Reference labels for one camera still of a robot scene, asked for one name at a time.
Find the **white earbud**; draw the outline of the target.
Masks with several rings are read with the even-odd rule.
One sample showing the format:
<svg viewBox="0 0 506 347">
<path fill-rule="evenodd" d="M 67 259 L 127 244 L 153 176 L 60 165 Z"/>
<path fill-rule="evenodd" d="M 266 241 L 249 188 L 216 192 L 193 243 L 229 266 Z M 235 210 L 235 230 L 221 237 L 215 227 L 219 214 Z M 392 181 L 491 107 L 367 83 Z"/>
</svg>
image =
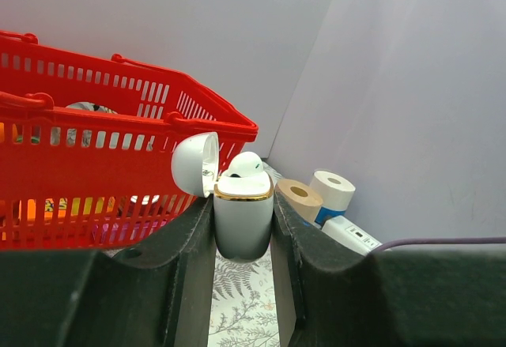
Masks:
<svg viewBox="0 0 506 347">
<path fill-rule="evenodd" d="M 242 152 L 232 158 L 228 168 L 222 173 L 228 177 L 250 177 L 264 171 L 259 155 L 251 151 Z"/>
</svg>

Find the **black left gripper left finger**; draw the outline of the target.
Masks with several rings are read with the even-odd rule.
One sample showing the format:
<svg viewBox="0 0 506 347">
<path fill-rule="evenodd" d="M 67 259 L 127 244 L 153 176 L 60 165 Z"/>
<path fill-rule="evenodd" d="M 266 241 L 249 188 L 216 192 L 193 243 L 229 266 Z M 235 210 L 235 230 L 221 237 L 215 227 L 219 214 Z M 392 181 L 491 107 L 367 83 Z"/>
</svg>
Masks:
<svg viewBox="0 0 506 347">
<path fill-rule="evenodd" d="M 98 249 L 4 251 L 4 346 L 204 346 L 216 246 L 196 200 L 145 240 Z"/>
</svg>

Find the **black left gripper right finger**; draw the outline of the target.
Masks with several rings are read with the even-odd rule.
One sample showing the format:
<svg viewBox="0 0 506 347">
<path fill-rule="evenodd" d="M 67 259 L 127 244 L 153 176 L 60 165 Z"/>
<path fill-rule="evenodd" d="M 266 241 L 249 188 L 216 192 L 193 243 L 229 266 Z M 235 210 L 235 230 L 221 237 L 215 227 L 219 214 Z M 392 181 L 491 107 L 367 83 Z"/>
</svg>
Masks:
<svg viewBox="0 0 506 347">
<path fill-rule="evenodd" d="M 274 199 L 270 243 L 283 346 L 502 346 L 502 248 L 360 255 Z"/>
</svg>

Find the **white earbud case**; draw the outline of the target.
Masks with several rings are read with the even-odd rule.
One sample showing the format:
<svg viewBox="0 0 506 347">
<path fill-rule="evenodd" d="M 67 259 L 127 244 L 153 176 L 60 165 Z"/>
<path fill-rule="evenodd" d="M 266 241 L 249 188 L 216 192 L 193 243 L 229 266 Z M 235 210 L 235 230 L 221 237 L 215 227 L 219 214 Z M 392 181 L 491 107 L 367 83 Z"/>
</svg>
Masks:
<svg viewBox="0 0 506 347">
<path fill-rule="evenodd" d="M 221 256 L 253 262 L 264 256 L 270 243 L 274 183 L 265 169 L 250 177 L 223 176 L 218 163 L 217 133 L 190 136 L 172 154 L 173 181 L 186 194 L 213 198 L 215 240 Z"/>
</svg>

